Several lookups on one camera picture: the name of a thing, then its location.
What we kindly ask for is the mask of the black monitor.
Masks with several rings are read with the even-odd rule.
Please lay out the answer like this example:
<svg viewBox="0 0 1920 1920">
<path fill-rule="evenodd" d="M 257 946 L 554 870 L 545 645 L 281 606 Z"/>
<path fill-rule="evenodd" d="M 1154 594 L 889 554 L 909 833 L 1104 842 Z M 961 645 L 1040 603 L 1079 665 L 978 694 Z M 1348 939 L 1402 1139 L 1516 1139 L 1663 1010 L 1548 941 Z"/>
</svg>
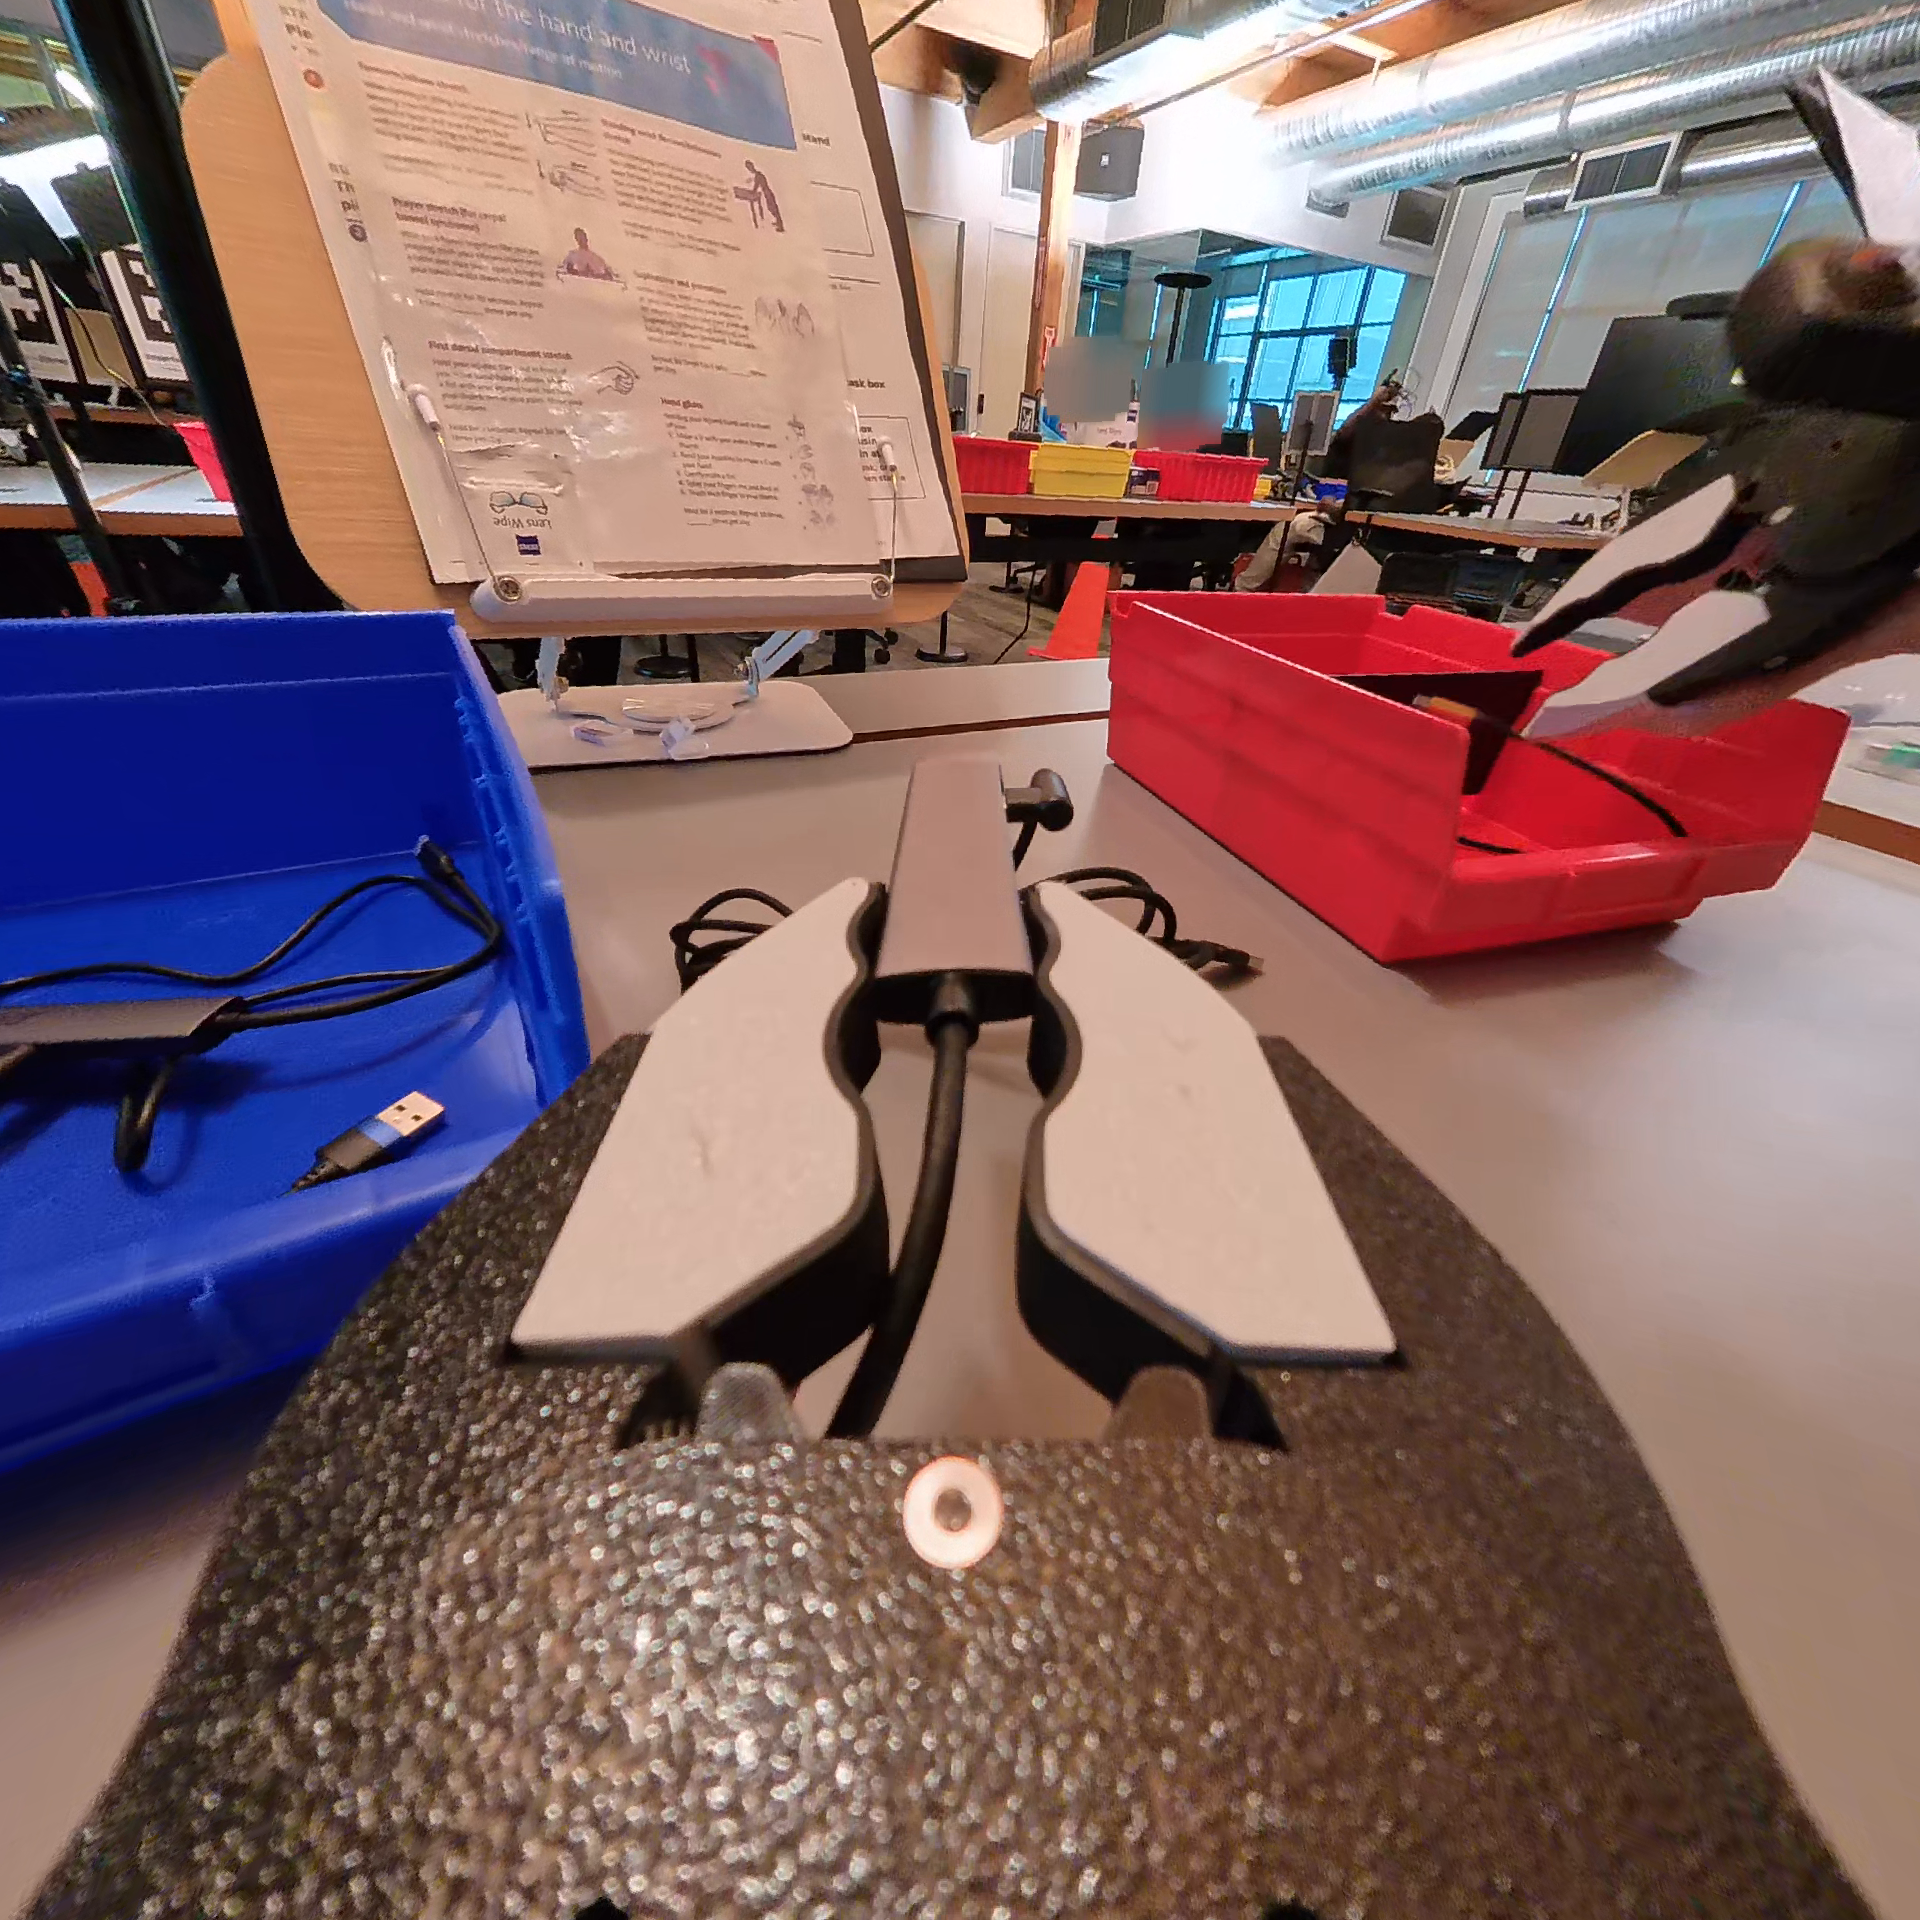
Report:
<svg viewBox="0 0 1920 1920">
<path fill-rule="evenodd" d="M 1720 316 L 1613 317 L 1552 470 L 1583 476 L 1642 432 L 1684 430 L 1744 397 Z"/>
</svg>

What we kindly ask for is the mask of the grey work desk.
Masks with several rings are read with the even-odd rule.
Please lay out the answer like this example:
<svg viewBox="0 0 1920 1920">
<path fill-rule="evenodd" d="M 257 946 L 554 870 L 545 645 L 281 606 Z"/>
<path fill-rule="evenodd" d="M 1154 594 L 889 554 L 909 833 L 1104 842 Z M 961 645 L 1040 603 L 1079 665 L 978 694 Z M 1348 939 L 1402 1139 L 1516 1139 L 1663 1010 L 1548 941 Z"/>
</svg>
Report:
<svg viewBox="0 0 1920 1920">
<path fill-rule="evenodd" d="M 1916 866 L 1815 836 L 1676 929 L 1383 970 L 1109 766 L 1106 724 L 986 726 L 969 675 L 842 683 L 857 742 L 536 774 L 593 1049 L 673 996 L 708 894 L 881 881 L 917 761 L 1062 772 L 1026 869 L 1120 866 L 1263 963 L 1284 1038 L 1520 1270 L 1634 1433 L 1766 1740 L 1881 1915 L 1916 1915 Z M 1023 1334 L 1022 1042 L 973 1053 L 953 1221 L 879 1436 L 1092 1436 Z M 282 1378 L 4 1480 L 4 1915 L 145 1708 Z"/>
</svg>

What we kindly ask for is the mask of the silver air duct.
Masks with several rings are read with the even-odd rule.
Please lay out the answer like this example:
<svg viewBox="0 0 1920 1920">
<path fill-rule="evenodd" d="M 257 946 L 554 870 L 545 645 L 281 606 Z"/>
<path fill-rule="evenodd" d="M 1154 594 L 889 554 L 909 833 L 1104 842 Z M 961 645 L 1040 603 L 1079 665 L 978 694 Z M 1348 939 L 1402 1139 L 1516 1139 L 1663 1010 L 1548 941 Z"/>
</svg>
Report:
<svg viewBox="0 0 1920 1920">
<path fill-rule="evenodd" d="M 1026 66 L 1046 121 L 1157 113 L 1255 64 L 1302 62 L 1356 28 L 1428 4 L 1094 4 Z M 1874 77 L 1916 66 L 1916 4 L 1550 4 L 1373 73 L 1321 86 L 1268 120 L 1309 200 L 1487 176 L 1784 93 L 1826 66 Z"/>
</svg>

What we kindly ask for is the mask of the black pole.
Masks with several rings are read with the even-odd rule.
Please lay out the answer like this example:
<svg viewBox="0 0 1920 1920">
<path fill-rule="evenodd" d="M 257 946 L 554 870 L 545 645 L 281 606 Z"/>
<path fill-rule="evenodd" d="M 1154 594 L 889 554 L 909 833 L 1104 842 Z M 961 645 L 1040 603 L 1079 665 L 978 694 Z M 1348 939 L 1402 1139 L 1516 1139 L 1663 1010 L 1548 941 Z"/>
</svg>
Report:
<svg viewBox="0 0 1920 1920">
<path fill-rule="evenodd" d="M 180 92 L 144 2 L 57 2 L 159 288 L 184 380 L 208 424 L 265 611 L 340 606 L 286 516 L 248 372 L 233 329 L 198 189 L 186 168 Z"/>
</svg>

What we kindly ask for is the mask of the laminated instruction sheets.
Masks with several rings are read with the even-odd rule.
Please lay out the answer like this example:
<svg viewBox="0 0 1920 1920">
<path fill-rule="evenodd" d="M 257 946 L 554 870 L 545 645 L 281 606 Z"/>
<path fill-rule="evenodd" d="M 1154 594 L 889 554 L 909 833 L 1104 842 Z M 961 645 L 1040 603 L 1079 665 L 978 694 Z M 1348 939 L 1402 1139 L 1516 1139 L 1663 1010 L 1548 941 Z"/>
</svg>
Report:
<svg viewBox="0 0 1920 1920">
<path fill-rule="evenodd" d="M 252 9 L 434 582 L 864 608 L 958 561 L 832 4 Z M 486 577 L 501 473 L 570 493 L 592 577 Z"/>
</svg>

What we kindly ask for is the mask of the orange traffic cone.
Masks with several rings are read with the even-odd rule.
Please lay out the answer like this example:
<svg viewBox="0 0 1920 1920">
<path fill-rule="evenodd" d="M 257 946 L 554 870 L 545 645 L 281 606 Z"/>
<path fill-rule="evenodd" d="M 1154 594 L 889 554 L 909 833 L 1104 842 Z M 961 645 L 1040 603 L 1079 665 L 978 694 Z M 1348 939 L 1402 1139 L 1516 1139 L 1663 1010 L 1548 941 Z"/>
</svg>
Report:
<svg viewBox="0 0 1920 1920">
<path fill-rule="evenodd" d="M 1079 564 L 1044 642 L 1031 645 L 1026 649 L 1026 659 L 1048 662 L 1101 659 L 1109 628 L 1113 574 L 1114 568 L 1109 564 Z"/>
</svg>

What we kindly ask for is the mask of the blue plastic bin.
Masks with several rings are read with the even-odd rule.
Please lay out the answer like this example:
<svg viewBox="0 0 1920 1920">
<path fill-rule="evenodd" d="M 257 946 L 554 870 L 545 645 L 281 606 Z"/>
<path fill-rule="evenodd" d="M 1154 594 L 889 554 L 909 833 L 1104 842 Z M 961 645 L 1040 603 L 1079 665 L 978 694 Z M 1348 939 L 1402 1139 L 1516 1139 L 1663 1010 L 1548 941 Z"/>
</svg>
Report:
<svg viewBox="0 0 1920 1920">
<path fill-rule="evenodd" d="M 588 1067 L 560 865 L 448 616 L 4 625 L 4 980 L 225 972 L 439 843 L 501 916 L 490 968 L 382 1013 L 208 1051 L 4 1044 L 4 1472 L 311 1358 L 399 1249 Z M 430 968 L 470 936 L 380 894 L 271 984 Z M 120 1094 L 182 1056 L 148 1163 Z M 442 1124 L 288 1193 L 408 1093 Z"/>
</svg>

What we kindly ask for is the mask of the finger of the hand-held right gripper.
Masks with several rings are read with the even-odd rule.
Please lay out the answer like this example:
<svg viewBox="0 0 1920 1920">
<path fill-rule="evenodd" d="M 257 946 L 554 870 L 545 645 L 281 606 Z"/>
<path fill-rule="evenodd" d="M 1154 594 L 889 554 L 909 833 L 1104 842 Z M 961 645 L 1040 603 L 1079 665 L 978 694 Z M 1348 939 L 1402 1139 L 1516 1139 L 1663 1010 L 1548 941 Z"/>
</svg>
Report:
<svg viewBox="0 0 1920 1920">
<path fill-rule="evenodd" d="M 1567 640 L 1588 619 L 1610 618 L 1652 588 L 1682 586 L 1705 574 L 1718 578 L 1722 562 L 1749 533 L 1776 528 L 1788 520 L 1788 502 L 1768 505 L 1758 482 L 1728 473 L 1597 549 L 1512 640 L 1511 657 L 1534 657 L 1552 642 Z M 1718 613 L 1705 597 L 1692 602 L 1687 613 L 1701 613 L 1705 619 L 1677 640 L 1665 640 L 1663 657 L 1711 659 L 1745 646 L 1759 659 L 1788 659 L 1789 642 L 1770 630 L 1764 593 L 1728 594 L 1733 606 Z"/>
<path fill-rule="evenodd" d="M 1766 616 L 1754 593 L 1705 593 L 1676 611 L 1634 652 L 1597 665 L 1578 683 L 1554 693 L 1524 724 L 1524 739 L 1570 745 L 1605 731 L 1634 729 L 1660 736 L 1706 736 L 1753 717 L 1784 698 L 1784 686 L 1744 672 L 1695 691 L 1677 704 L 1655 704 L 1649 693 L 1687 667 L 1754 630 Z"/>
</svg>

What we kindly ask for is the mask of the wide red bin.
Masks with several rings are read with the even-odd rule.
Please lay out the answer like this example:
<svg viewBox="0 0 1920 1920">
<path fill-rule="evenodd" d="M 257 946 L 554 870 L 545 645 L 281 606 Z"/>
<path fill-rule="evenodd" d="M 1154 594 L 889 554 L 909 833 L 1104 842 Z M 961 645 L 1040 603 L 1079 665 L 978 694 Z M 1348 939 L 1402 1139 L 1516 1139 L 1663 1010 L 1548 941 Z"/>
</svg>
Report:
<svg viewBox="0 0 1920 1920">
<path fill-rule="evenodd" d="M 1263 462 L 1250 454 L 1135 449 L 1134 477 L 1141 493 L 1174 505 L 1250 505 Z"/>
</svg>

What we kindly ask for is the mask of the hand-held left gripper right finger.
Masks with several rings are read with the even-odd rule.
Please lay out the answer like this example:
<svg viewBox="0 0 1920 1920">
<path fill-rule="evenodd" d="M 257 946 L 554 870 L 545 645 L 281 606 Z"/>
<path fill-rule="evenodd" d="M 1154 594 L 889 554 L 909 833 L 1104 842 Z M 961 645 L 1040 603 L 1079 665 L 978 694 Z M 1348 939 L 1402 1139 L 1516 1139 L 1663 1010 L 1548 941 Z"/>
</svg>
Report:
<svg viewBox="0 0 1920 1920">
<path fill-rule="evenodd" d="M 1373 1365 L 1398 1341 L 1252 1027 L 1061 881 L 1026 896 L 1041 1098 L 1017 1300 L 1062 1365 Z"/>
</svg>

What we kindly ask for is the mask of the red plastic bin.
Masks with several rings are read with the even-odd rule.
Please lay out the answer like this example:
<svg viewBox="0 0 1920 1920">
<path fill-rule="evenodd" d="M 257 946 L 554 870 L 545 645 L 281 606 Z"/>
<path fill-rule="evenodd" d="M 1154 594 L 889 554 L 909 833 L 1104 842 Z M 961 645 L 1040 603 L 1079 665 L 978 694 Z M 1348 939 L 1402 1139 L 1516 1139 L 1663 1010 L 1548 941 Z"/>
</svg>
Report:
<svg viewBox="0 0 1920 1920">
<path fill-rule="evenodd" d="M 1687 918 L 1766 892 L 1817 820 L 1849 734 L 1788 701 L 1713 736 L 1575 742 L 1662 801 L 1672 838 L 1609 787 L 1503 742 L 1478 795 L 1469 740 L 1413 712 L 1441 693 L 1520 724 L 1607 657 L 1364 594 L 1117 593 L 1113 764 L 1383 964 Z"/>
</svg>

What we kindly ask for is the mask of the grey USB hub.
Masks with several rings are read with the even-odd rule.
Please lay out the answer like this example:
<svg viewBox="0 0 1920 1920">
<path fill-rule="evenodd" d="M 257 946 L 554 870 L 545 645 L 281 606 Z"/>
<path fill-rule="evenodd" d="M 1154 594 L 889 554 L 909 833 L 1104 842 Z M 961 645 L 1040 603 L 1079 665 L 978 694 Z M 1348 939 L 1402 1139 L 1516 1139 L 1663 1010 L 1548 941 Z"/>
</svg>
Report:
<svg viewBox="0 0 1920 1920">
<path fill-rule="evenodd" d="M 470 936 L 430 968 L 271 979 L 380 894 L 418 896 Z M 415 869 L 356 881 L 325 900 L 257 960 L 225 972 L 154 963 L 92 963 L 13 977 L 1 988 L 4 1044 L 25 1049 L 208 1051 L 276 1027 L 382 1013 L 484 972 L 509 946 L 493 908 L 439 843 L 415 846 Z"/>
<path fill-rule="evenodd" d="M 993 758 L 924 758 L 906 781 L 865 1004 L 878 1024 L 925 1038 L 928 1106 L 898 1258 L 832 1437 L 876 1430 L 918 1330 L 953 1206 L 978 1030 L 1026 1019 L 1037 996 L 1008 805 Z"/>
</svg>

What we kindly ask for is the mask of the fiducial marker board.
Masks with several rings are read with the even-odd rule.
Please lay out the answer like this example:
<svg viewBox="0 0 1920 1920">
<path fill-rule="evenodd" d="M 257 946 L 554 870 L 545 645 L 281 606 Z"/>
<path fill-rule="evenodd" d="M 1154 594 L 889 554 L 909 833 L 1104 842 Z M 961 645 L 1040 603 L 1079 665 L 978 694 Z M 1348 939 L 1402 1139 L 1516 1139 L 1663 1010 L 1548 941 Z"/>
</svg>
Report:
<svg viewBox="0 0 1920 1920">
<path fill-rule="evenodd" d="M 29 195 L 1 181 L 1 304 L 21 363 L 44 387 L 72 388 L 79 366 L 60 317 L 53 267 L 69 264 L 64 240 Z"/>
<path fill-rule="evenodd" d="M 53 189 L 103 285 L 133 381 L 145 392 L 182 388 L 186 371 L 174 325 L 114 172 L 79 168 L 55 178 Z"/>
</svg>

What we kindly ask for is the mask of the lens wipe packet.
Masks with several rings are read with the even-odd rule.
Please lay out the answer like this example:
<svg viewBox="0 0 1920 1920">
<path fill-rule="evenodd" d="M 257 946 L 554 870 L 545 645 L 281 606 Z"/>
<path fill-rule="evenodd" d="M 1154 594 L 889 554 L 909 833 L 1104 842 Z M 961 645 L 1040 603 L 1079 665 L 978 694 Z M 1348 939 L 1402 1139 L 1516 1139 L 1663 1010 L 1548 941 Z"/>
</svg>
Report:
<svg viewBox="0 0 1920 1920">
<path fill-rule="evenodd" d="M 489 578 L 558 580 L 593 574 L 592 554 L 561 488 L 481 476 L 469 488 L 470 522 Z"/>
</svg>

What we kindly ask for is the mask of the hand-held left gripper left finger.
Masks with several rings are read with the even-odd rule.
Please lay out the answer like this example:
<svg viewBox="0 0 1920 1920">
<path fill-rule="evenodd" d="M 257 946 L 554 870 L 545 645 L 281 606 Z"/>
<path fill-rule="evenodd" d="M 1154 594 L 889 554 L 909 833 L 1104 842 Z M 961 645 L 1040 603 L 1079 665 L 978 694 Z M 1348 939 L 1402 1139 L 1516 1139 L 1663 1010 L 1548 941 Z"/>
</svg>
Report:
<svg viewBox="0 0 1920 1920">
<path fill-rule="evenodd" d="M 872 1324 L 889 1218 L 868 1002 L 884 894 L 840 881 L 666 1009 L 518 1320 L 529 1361 L 826 1365 Z"/>
</svg>

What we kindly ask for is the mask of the thin black cable copper plugs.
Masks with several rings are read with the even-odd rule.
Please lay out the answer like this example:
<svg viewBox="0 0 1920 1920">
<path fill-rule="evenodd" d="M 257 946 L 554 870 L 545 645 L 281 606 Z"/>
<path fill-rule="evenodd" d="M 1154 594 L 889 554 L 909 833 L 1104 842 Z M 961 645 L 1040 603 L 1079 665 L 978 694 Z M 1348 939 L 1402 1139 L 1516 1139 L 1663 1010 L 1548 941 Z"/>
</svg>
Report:
<svg viewBox="0 0 1920 1920">
<path fill-rule="evenodd" d="M 1545 739 L 1527 736 L 1517 729 L 1517 724 L 1502 720 L 1500 716 L 1454 699 L 1441 693 L 1417 693 L 1410 699 L 1413 712 L 1441 717 L 1460 729 L 1466 740 L 1466 761 L 1462 770 L 1462 794 L 1478 795 L 1481 788 L 1492 778 L 1497 768 L 1497 758 L 1503 750 L 1503 742 L 1520 742 L 1522 747 L 1536 750 L 1565 768 L 1577 770 L 1578 774 L 1609 787 L 1632 806 L 1641 809 L 1649 816 L 1660 828 L 1669 833 L 1672 838 L 1687 838 L 1689 828 L 1672 813 L 1662 801 L 1655 801 L 1645 788 L 1632 784 L 1625 774 L 1597 764 L 1594 758 L 1585 758 L 1570 750 L 1564 750 Z"/>
</svg>

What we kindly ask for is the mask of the black cable blue silver plug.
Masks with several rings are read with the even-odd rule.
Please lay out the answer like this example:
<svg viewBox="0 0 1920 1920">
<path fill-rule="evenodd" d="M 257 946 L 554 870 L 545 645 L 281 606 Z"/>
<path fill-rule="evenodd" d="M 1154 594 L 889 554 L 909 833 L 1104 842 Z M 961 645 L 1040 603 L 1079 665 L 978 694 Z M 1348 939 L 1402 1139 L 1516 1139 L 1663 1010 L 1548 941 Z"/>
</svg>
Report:
<svg viewBox="0 0 1920 1920">
<path fill-rule="evenodd" d="M 144 1171 L 153 1150 L 153 1129 L 182 1056 L 157 1059 L 135 1070 L 119 1100 L 111 1126 L 111 1163 L 124 1178 Z M 418 1139 L 442 1124 L 442 1106 L 424 1093 L 408 1093 L 340 1137 L 327 1141 L 300 1178 L 286 1188 L 305 1193 L 383 1168 L 402 1157 Z"/>
</svg>

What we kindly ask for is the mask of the wooden document stand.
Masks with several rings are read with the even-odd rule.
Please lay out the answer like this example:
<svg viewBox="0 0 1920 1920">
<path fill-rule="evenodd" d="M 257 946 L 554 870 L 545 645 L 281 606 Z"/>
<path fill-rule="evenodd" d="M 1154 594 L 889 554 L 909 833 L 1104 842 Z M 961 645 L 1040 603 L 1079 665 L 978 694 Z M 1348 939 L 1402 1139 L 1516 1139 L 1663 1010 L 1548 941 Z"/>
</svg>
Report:
<svg viewBox="0 0 1920 1920">
<path fill-rule="evenodd" d="M 329 265 L 319 216 L 304 189 L 252 4 L 215 2 L 224 53 L 182 104 L 182 142 L 229 302 L 236 357 L 246 372 L 271 477 L 296 556 L 349 611 L 450 613 L 470 640 L 520 640 L 532 628 L 470 613 L 470 593 L 430 577 L 424 544 L 388 443 L 383 380 L 373 377 Z M 906 574 L 886 611 L 800 616 L 807 628 L 911 630 L 945 618 L 969 577 L 969 533 L 943 409 L 928 288 L 909 245 L 894 142 L 884 125 L 861 4 L 833 2 L 832 25 L 879 193 L 896 259 L 902 342 L 918 372 L 935 476 L 958 561 L 945 574 Z"/>
</svg>

